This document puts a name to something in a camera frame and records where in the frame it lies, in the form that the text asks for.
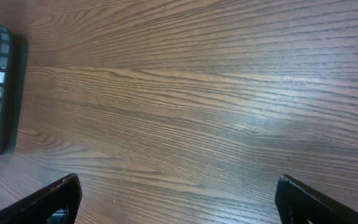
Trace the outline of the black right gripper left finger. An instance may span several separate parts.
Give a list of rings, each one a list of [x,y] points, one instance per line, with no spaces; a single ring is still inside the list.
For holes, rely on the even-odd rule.
[[[77,174],[68,174],[0,210],[0,224],[74,223],[82,199]]]

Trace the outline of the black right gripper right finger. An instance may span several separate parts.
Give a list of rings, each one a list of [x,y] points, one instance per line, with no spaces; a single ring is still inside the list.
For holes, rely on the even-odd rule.
[[[358,224],[358,212],[283,174],[277,182],[275,204],[282,223]]]

